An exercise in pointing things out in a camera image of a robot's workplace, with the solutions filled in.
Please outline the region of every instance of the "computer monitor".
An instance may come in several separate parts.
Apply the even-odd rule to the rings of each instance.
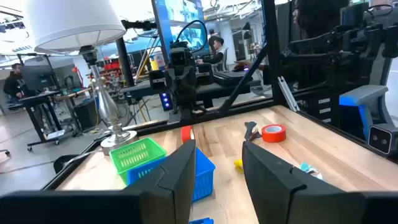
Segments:
[[[21,72],[26,87],[31,91],[43,91],[44,88],[55,86],[55,74],[48,65],[22,66]]]
[[[159,30],[162,52],[166,63],[169,63],[170,43],[185,25],[193,20],[205,21],[201,0],[152,0],[156,24]],[[190,50],[198,50],[205,43],[207,34],[199,23],[190,25],[180,36],[179,41],[188,42]]]

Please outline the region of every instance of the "workbench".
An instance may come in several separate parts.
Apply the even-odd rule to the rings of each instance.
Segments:
[[[197,147],[215,164],[213,195],[193,203],[190,220],[211,217],[215,223],[257,223],[244,175],[234,161],[241,158],[246,128],[283,124],[287,139],[254,143],[299,167],[306,162],[317,168],[324,181],[345,191],[398,190],[398,165],[330,131],[283,106],[273,106],[193,125]],[[182,145],[180,128],[141,136],[150,137],[171,154]],[[119,190],[125,188],[111,159],[95,152],[66,179],[58,179],[57,190]]]

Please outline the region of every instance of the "small red object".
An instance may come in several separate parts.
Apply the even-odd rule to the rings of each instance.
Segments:
[[[192,125],[181,128],[181,139],[182,143],[186,143],[188,140],[195,139],[195,133],[193,132]]]
[[[286,129],[279,124],[267,125],[261,129],[261,133],[265,142],[281,142],[286,139]]]

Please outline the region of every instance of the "monitor screen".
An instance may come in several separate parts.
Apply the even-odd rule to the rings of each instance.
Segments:
[[[200,0],[152,0],[156,23],[162,42],[164,59],[169,62],[170,43],[177,40],[180,31],[189,22],[198,19],[204,22]],[[185,29],[179,41],[188,42],[190,50],[198,50],[205,43],[207,34],[199,23]],[[209,51],[208,44],[204,50]]]

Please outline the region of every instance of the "person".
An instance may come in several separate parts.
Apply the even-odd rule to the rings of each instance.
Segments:
[[[210,38],[209,38],[209,45],[210,45],[210,49],[211,49],[211,53],[213,55],[216,55],[216,50],[214,48],[214,41],[217,39],[216,34],[214,33],[214,29],[210,29],[209,30],[209,34],[210,34]]]
[[[11,103],[18,103],[23,97],[34,96],[35,92],[27,89],[25,81],[22,77],[22,65],[15,63],[11,66],[12,71],[4,82],[3,92],[11,97]],[[38,106],[34,108],[34,116],[39,123],[40,128],[44,129],[43,114]]]
[[[294,24],[304,33],[306,38],[318,37],[326,34],[334,27],[340,24],[340,9],[348,6],[348,0],[295,0],[295,10],[292,13]],[[236,62],[235,70],[241,70],[243,67],[250,67],[250,62],[240,61]],[[268,65],[261,64],[260,70],[267,78],[267,83],[271,84]],[[285,77],[288,80],[298,80],[298,88],[306,88],[312,85],[319,84],[325,81],[325,76],[317,75],[318,72],[313,72],[314,75],[301,75],[298,74],[302,69],[297,67],[290,68],[292,71],[284,72],[289,74],[290,77]]]
[[[25,85],[25,81],[22,78],[21,64],[15,63],[11,68],[12,71],[4,82],[3,92],[11,97],[11,101],[16,102],[24,96],[22,87]]]
[[[223,70],[222,67],[224,63],[223,59],[225,54],[224,39],[222,39],[221,37],[216,37],[214,39],[213,47],[217,53],[213,58],[198,59],[196,63],[210,63],[212,65],[218,64],[217,69]]]

